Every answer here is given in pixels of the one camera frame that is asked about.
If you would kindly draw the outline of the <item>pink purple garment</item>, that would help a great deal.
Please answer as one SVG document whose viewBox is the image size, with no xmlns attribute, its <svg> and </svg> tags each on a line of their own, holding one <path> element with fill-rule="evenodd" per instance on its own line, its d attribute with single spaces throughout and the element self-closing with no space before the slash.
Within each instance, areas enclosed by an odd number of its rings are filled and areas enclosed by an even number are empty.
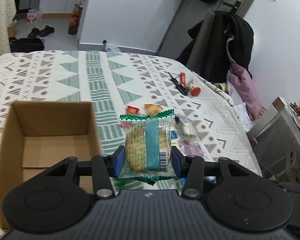
<svg viewBox="0 0 300 240">
<path fill-rule="evenodd" d="M 256 120 L 262 108 L 254 83 L 248 71 L 239 64 L 230 66 L 229 81 L 240 95 L 251 120 Z"/>
</svg>

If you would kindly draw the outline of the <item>water bottle pack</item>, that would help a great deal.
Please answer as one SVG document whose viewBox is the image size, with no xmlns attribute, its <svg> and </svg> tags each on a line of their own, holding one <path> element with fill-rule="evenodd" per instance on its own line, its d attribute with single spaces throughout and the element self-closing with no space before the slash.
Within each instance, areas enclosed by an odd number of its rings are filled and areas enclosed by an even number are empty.
<svg viewBox="0 0 300 240">
<path fill-rule="evenodd" d="M 32 8 L 26 14 L 28 23 L 38 23 L 43 19 L 43 13 L 40 8 Z"/>
</svg>

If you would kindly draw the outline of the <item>red candy bar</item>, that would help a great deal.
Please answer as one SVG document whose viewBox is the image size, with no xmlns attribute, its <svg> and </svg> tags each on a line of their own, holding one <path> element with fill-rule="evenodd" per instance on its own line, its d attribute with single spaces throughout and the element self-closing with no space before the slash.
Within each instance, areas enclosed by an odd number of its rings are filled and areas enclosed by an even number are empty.
<svg viewBox="0 0 300 240">
<path fill-rule="evenodd" d="M 133 106 L 127 106 L 126 107 L 126 114 L 127 115 L 137 115 L 139 112 L 139 108 L 133 107 Z"/>
</svg>

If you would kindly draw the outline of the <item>green round pastry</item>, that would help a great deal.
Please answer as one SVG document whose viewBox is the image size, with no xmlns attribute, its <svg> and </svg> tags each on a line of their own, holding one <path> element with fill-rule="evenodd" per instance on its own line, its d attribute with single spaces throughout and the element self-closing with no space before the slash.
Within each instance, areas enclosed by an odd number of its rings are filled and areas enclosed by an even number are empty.
<svg viewBox="0 0 300 240">
<path fill-rule="evenodd" d="M 125 162 L 120 179 L 136 179 L 154 184 L 175 177 L 170 162 L 174 117 L 173 109 L 147 116 L 120 116 L 125 133 Z"/>
</svg>

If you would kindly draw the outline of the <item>purple white wafer pack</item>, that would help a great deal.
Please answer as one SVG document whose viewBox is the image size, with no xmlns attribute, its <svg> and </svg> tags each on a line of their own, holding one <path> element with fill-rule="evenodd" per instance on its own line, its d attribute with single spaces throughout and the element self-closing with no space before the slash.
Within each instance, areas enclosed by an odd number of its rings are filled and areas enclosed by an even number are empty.
<svg viewBox="0 0 300 240">
<path fill-rule="evenodd" d="M 206 157 L 205 151 L 202 149 L 198 140 L 192 136 L 184 136 L 177 130 L 171 130 L 171 145 L 175 146 L 184 156 Z"/>
</svg>

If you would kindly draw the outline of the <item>clear white cake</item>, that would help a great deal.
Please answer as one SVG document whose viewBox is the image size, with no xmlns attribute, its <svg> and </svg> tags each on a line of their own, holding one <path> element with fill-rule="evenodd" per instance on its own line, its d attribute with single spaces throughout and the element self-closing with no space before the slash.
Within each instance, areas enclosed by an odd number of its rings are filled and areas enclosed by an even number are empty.
<svg viewBox="0 0 300 240">
<path fill-rule="evenodd" d="M 174 120 L 177 130 L 186 144 L 199 140 L 199 133 L 191 119 L 183 115 L 176 115 Z"/>
</svg>

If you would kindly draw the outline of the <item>brown cardboard box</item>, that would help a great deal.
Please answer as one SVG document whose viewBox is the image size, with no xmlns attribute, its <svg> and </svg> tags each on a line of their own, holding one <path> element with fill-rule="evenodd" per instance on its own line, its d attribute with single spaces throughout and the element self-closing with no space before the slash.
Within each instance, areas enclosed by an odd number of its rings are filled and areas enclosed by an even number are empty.
<svg viewBox="0 0 300 240">
<path fill-rule="evenodd" d="M 0 143 L 1 228 L 9 228 L 2 202 L 12 189 L 67 157 L 89 161 L 101 152 L 91 102 L 13 102 Z"/>
</svg>

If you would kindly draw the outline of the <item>orange cracker pack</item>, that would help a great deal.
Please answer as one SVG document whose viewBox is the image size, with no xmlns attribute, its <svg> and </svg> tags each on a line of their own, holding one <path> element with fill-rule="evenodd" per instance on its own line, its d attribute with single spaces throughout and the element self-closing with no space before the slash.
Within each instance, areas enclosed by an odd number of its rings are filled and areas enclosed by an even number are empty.
<svg viewBox="0 0 300 240">
<path fill-rule="evenodd" d="M 146 103 L 143 105 L 147 115 L 153 115 L 162 112 L 162 106 L 155 103 Z"/>
</svg>

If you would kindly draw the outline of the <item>black bag on floor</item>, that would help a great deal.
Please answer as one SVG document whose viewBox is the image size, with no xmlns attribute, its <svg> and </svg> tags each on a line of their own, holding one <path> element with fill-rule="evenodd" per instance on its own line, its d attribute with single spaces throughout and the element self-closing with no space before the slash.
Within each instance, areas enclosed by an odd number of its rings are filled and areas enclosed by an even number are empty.
<svg viewBox="0 0 300 240">
<path fill-rule="evenodd" d="M 12 53 L 30 53 L 34 51 L 44 51 L 45 47 L 41 39 L 35 38 L 9 38 Z"/>
</svg>

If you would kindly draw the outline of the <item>grey bedside cabinet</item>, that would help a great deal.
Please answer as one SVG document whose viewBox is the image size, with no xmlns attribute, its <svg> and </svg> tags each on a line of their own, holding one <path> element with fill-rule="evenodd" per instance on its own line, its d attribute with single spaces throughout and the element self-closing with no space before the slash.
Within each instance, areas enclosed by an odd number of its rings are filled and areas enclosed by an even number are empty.
<svg viewBox="0 0 300 240">
<path fill-rule="evenodd" d="M 300 114 L 282 97 L 248 132 L 262 176 L 300 184 Z"/>
</svg>

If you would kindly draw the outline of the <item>dark oil bottle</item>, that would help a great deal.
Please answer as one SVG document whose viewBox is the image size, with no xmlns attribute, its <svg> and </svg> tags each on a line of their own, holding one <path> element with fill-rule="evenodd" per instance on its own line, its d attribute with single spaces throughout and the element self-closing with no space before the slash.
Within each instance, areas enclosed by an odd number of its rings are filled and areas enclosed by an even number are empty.
<svg viewBox="0 0 300 240">
<path fill-rule="evenodd" d="M 76 35 L 78 32 L 78 26 L 79 26 L 79 13 L 74 10 L 70 17 L 68 34 Z"/>
</svg>

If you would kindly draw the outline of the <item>patterned white green bedspread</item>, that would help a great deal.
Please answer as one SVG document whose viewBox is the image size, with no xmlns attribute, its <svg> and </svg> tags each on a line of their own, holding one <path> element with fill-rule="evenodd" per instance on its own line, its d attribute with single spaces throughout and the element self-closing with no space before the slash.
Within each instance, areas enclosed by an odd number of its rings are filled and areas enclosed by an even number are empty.
<svg viewBox="0 0 300 240">
<path fill-rule="evenodd" d="M 198 96 L 181 94 L 171 73 L 186 86 L 193 79 Z M 228 157 L 260 173 L 232 98 L 181 63 L 158 56 L 100 51 L 40 51 L 0 56 L 0 141 L 10 104 L 15 100 L 91 101 L 95 107 L 102 152 L 124 142 L 119 116 L 127 106 L 155 103 L 193 121 L 205 159 Z M 0 239 L 4 232 L 0 227 Z"/>
</svg>

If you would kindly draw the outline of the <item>black jacket on chair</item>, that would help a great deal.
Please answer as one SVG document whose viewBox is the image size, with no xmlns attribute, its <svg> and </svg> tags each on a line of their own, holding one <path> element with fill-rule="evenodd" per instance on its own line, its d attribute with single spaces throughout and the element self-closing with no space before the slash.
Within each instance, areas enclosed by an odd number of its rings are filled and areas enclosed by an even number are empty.
<svg viewBox="0 0 300 240">
<path fill-rule="evenodd" d="M 192 41 L 177 61 L 210 83 L 225 82 L 233 63 L 248 69 L 254 31 L 241 16 L 209 10 L 187 33 Z"/>
</svg>

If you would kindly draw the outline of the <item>red base doll figurine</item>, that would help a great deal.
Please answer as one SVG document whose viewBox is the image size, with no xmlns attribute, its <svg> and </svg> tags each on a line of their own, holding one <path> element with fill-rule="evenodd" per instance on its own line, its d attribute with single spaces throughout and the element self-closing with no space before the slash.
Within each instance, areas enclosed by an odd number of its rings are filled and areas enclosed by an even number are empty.
<svg viewBox="0 0 300 240">
<path fill-rule="evenodd" d="M 196 87 L 194 85 L 194 81 L 193 79 L 189 81 L 189 83 L 187 84 L 187 88 L 189 90 L 189 94 L 192 96 L 192 97 L 196 97 L 200 94 L 201 92 L 201 88 L 200 87 Z"/>
</svg>

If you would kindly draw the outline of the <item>red keychain tag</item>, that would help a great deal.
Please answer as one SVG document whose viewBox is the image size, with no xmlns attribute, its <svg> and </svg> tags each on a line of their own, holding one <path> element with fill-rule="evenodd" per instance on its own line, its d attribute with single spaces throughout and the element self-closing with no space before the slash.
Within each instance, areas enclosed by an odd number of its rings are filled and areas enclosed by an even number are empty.
<svg viewBox="0 0 300 240">
<path fill-rule="evenodd" d="M 186 86 L 186 79 L 185 79 L 185 73 L 184 73 L 184 72 L 181 72 L 181 73 L 180 73 L 180 83 L 181 83 L 183 86 Z"/>
</svg>

